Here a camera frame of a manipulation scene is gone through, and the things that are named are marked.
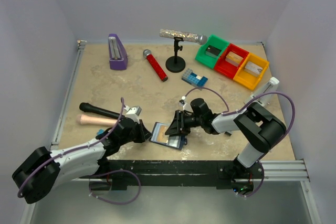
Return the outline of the silver glitter microphone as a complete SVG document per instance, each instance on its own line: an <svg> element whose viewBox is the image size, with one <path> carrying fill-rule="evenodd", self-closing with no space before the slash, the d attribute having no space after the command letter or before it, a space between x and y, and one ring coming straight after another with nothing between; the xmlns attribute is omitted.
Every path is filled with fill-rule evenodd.
<svg viewBox="0 0 336 224"><path fill-rule="evenodd" d="M207 43L208 38L203 34L189 33L185 31L160 29L159 36L164 38L182 38L184 41L197 43L199 45L204 45Z"/></svg>

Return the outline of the dark card in green bin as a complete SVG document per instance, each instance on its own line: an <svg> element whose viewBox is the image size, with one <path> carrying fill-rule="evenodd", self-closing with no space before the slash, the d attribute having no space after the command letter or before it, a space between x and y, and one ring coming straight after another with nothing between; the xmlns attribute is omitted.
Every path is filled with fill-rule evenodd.
<svg viewBox="0 0 336 224"><path fill-rule="evenodd" d="M221 52L220 49L213 46L208 46L205 50L205 54L212 58L217 58L221 54L220 52Z"/></svg>

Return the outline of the navy blue card holder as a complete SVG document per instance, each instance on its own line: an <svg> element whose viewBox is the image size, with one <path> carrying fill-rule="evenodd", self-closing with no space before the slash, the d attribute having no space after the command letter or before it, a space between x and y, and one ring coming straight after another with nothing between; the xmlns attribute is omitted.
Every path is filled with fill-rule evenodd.
<svg viewBox="0 0 336 224"><path fill-rule="evenodd" d="M187 145L187 138L185 136L169 136L165 135L165 131L169 125L156 122L152 131L150 142L156 143L165 147L181 150Z"/></svg>

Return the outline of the red plastic bin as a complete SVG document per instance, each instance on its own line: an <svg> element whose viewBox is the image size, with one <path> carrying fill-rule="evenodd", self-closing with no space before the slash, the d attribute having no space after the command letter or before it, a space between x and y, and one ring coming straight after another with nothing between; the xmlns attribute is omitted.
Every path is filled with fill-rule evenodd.
<svg viewBox="0 0 336 224"><path fill-rule="evenodd" d="M229 44L219 57L214 70L230 79L233 79L248 54L249 52L245 49L242 49L234 44Z"/></svg>

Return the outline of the red glitter microphone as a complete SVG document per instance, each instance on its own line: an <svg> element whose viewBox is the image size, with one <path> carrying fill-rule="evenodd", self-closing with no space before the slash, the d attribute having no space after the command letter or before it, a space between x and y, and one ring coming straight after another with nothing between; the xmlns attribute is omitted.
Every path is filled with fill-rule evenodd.
<svg viewBox="0 0 336 224"><path fill-rule="evenodd" d="M164 72L160 64L157 62L155 57L152 55L152 52L149 49L145 49L143 51L144 58L149 62L157 76L160 78L162 82L165 82L168 80L167 74Z"/></svg>

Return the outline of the black microphone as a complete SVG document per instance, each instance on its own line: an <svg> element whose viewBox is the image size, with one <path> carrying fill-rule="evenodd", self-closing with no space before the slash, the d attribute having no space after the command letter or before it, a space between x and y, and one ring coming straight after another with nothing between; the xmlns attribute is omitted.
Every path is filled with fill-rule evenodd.
<svg viewBox="0 0 336 224"><path fill-rule="evenodd" d="M97 114L97 115L102 115L108 118L112 118L112 119L117 119L119 117L119 113L113 112L113 111L109 111L106 109L102 109L96 106L91 105L90 103L84 103L82 102L79 105L79 109L82 112L86 112L86 113L93 113L93 114Z"/></svg>

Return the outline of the black microphone stand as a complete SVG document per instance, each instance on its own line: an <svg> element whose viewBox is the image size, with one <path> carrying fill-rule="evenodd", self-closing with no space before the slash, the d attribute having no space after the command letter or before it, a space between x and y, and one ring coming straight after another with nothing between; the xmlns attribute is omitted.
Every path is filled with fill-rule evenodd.
<svg viewBox="0 0 336 224"><path fill-rule="evenodd" d="M185 69L185 60L178 56L178 52L183 49L183 46L179 45L181 41L184 41L182 37L174 37L174 56L169 57L165 63L169 72L179 73Z"/></svg>

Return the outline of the white metronome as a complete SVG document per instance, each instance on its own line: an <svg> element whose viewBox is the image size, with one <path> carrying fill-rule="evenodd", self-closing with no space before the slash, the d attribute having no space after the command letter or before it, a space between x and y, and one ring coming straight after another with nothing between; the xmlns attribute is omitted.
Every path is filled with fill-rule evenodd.
<svg viewBox="0 0 336 224"><path fill-rule="evenodd" d="M277 91L279 86L279 80L275 77L271 77L267 83L265 83L263 86L259 87L257 90L252 92L250 96L244 101L244 104L247 104L250 100L252 100L254 97L264 94L264 93L270 93ZM261 98L258 98L255 100L255 102L259 103L261 106L265 107L269 104L269 100L271 99L272 94L265 95Z"/></svg>

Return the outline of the green plastic bin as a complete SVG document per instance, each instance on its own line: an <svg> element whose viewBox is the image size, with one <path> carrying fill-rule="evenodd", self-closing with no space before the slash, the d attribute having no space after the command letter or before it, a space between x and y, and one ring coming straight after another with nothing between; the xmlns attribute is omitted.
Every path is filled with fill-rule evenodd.
<svg viewBox="0 0 336 224"><path fill-rule="evenodd" d="M213 69L219 57L226 50L229 44L229 41L226 41L216 35L210 35L206 44L199 48L195 60Z"/></svg>

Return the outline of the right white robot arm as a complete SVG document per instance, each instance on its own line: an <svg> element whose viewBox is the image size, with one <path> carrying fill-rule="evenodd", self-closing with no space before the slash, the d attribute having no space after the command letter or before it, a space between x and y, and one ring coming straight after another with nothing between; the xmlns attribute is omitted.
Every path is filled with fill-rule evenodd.
<svg viewBox="0 0 336 224"><path fill-rule="evenodd" d="M207 134L219 135L241 131L248 141L236 160L245 168L252 167L267 154L287 131L286 126L267 109L253 102L231 115L213 113L202 98L191 102L192 112L176 110L174 119L165 131L168 136L187 136L193 127L201 127Z"/></svg>

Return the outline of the yellow plastic bin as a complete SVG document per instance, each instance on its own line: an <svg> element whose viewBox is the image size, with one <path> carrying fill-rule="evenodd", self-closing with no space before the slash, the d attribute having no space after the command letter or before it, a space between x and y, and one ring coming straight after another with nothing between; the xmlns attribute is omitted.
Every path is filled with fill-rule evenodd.
<svg viewBox="0 0 336 224"><path fill-rule="evenodd" d="M268 67L269 62L267 60L249 53L238 68L233 80L249 90L254 90Z"/></svg>

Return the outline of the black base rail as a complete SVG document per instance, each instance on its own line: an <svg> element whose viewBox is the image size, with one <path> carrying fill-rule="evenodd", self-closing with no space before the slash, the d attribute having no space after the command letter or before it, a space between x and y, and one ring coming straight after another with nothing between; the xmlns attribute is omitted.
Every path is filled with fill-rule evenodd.
<svg viewBox="0 0 336 224"><path fill-rule="evenodd" d="M245 168L237 161L109 160L101 162L94 176L87 176L94 192L126 190L129 186L215 187L252 190L264 178L261 163Z"/></svg>

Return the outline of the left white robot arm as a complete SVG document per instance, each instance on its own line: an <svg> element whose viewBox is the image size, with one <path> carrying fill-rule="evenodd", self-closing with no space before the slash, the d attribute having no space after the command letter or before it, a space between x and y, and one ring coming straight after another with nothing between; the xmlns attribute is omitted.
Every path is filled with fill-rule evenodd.
<svg viewBox="0 0 336 224"><path fill-rule="evenodd" d="M96 176L107 158L121 146L143 143L152 134L142 121L122 118L115 126L83 144L49 151L44 146L35 149L13 172L18 198L33 204L57 186L83 176Z"/></svg>

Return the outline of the orange and blue brick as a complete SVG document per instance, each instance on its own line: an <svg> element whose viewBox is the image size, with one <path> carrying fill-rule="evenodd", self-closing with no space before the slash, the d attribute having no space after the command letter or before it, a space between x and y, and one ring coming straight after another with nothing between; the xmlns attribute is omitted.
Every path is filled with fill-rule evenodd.
<svg viewBox="0 0 336 224"><path fill-rule="evenodd" d="M102 134L102 133L104 133L104 130L103 130L103 129L100 129L100 130L97 132L97 135L100 135L100 134Z"/></svg>

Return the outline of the gold VIP card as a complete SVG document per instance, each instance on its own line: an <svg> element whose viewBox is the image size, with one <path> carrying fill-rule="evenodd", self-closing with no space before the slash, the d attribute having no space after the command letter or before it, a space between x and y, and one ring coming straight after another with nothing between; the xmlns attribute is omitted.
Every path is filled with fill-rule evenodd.
<svg viewBox="0 0 336 224"><path fill-rule="evenodd" d="M157 141L159 143L168 143L169 141L169 135L166 135L165 132L168 129L167 125L162 125L158 131L158 135L157 135Z"/></svg>

